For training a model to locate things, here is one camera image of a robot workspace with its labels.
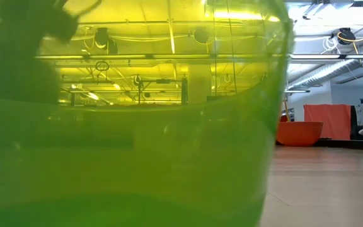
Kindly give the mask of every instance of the wooden floor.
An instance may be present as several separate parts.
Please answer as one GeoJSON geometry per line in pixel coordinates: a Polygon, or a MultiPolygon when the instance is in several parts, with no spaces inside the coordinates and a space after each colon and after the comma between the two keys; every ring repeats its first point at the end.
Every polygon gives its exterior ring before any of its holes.
{"type": "Polygon", "coordinates": [[[263,227],[363,227],[363,151],[277,148],[263,227]]]}

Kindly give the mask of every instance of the orange partition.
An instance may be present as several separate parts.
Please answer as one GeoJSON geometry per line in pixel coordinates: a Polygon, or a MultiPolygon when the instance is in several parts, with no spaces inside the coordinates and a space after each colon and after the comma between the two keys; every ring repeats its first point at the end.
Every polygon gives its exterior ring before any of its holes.
{"type": "Polygon", "coordinates": [[[351,106],[304,105],[306,122],[323,122],[322,138],[349,140],[351,133],[351,106]]]}

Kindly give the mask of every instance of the dark silhouette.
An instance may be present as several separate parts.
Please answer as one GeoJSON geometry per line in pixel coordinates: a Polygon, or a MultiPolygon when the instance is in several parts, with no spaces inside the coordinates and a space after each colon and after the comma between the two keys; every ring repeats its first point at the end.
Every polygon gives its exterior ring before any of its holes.
{"type": "Polygon", "coordinates": [[[62,7],[67,0],[0,0],[0,98],[24,102],[57,103],[60,79],[54,69],[38,61],[42,39],[50,35],[69,42],[78,18],[101,0],[71,16],[62,7]]]}

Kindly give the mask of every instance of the orange bowl chair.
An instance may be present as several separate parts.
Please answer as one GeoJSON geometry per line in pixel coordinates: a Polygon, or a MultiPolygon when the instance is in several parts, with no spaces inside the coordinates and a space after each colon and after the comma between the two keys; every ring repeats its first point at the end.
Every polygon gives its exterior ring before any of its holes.
{"type": "Polygon", "coordinates": [[[312,146],[322,130],[322,122],[280,122],[277,141],[285,146],[312,146]]]}

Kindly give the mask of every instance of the ductwork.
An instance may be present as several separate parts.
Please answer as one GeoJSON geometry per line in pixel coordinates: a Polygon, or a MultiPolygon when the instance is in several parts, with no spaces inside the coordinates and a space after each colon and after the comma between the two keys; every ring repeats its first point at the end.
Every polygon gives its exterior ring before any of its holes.
{"type": "MultiPolygon", "coordinates": [[[[363,54],[363,46],[359,49],[359,54],[363,54]]],[[[339,75],[343,75],[349,71],[355,70],[361,67],[359,60],[343,60],[342,62],[325,65],[317,68],[316,70],[305,74],[299,79],[295,80],[288,86],[288,90],[294,90],[298,88],[309,88],[316,84],[321,84],[325,81],[331,80],[339,75]]]]}

